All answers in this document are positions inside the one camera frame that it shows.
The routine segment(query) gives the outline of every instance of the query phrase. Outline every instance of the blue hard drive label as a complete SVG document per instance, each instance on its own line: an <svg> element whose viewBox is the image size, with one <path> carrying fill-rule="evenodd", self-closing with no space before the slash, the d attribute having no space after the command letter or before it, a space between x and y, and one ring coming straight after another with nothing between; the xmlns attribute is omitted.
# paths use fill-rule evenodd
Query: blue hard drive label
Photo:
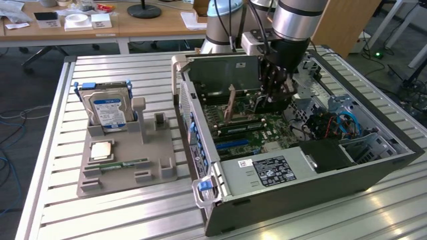
<svg viewBox="0 0 427 240"><path fill-rule="evenodd" d="M93 101L95 110L100 125L104 128L115 129L127 124L125 114L120 110L121 100L119 98Z"/></svg>
<svg viewBox="0 0 427 240"><path fill-rule="evenodd" d="M296 176L283 156L253 161L252 164L264 187L296 180Z"/></svg>

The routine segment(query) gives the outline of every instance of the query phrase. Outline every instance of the motherboard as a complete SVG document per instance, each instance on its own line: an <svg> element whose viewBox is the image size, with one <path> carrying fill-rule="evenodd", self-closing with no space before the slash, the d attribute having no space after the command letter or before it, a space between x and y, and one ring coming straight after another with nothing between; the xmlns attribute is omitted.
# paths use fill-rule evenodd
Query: motherboard
<svg viewBox="0 0 427 240"><path fill-rule="evenodd" d="M229 104L201 106L216 151L221 161L277 151L292 146L299 140L283 112L256 114L251 105L255 92L236 97L231 118L225 121Z"/></svg>

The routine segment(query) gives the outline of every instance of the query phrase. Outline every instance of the metal slotted table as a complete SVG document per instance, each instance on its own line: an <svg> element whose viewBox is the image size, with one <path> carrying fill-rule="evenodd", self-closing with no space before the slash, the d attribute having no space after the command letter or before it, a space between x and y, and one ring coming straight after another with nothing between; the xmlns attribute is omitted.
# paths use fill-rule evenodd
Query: metal slotted table
<svg viewBox="0 0 427 240"><path fill-rule="evenodd" d="M317 46L319 53L329 50ZM82 56L65 62L58 79L16 239L425 239L427 154L367 191L305 208L216 237L204 236L172 103L171 57L189 52ZM343 59L328 63L397 127L427 149L427 130L361 77ZM335 94L344 90L323 72ZM144 118L171 119L177 181L103 196L76 195L87 113L73 82L131 80L144 96Z"/></svg>

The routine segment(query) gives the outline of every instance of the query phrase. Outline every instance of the blue cable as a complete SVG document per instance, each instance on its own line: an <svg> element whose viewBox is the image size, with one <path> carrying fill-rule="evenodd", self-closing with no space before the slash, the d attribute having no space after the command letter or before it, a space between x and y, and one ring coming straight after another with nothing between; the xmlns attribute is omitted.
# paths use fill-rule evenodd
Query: blue cable
<svg viewBox="0 0 427 240"><path fill-rule="evenodd" d="M21 197L22 197L22 192L21 192L20 179L18 179L18 175L16 174L13 164L4 157L0 157L0 159L4 161L4 164L8 164L8 167L12 169L14 181L17 184L17 193L18 193L18 196L17 196L17 199L14 200L14 202L10 204L10 206L2 212L0 212L0 217L1 217L8 212L8 210L12 209L16 206L16 204L18 204Z"/></svg>
<svg viewBox="0 0 427 240"><path fill-rule="evenodd" d="M337 124L341 123L340 115L347 115L347 116L352 119L353 124L355 124L355 126L356 126L356 128L357 128L359 135L360 135L360 134L361 134L361 130L360 130L360 124L359 124L359 122L357 122L356 116L355 116L351 112L348 112L348 111L341 111L341 112L337 114L337 116L336 116L336 122L337 122ZM347 131L345 131L345 129L344 129L343 126L339 126L339 129L341 130L343 133L347 133Z"/></svg>
<svg viewBox="0 0 427 240"><path fill-rule="evenodd" d="M6 149L6 148L10 147L13 144L16 144L17 141L21 140L21 138L24 137L24 134L25 134L25 126L21 125L21 124L17 124L17 123L6 123L6 122L4 122L4 121L0 121L0 124L9 125L9 126L18 126L20 129L21 129L18 138L17 138L9 145L6 145L5 147L1 147L1 149Z"/></svg>

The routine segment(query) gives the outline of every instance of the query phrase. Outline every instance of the green circuit board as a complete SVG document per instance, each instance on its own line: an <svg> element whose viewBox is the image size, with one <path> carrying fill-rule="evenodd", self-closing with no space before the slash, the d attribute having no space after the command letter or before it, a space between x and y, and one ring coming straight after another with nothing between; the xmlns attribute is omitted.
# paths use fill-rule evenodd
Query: green circuit board
<svg viewBox="0 0 427 240"><path fill-rule="evenodd" d="M221 160L277 151L299 141L281 114L255 114L247 110L249 99L251 96L235 99L232 126L224 123L227 104L203 105L203 113L215 144L248 142L239 146L217 149Z"/></svg>

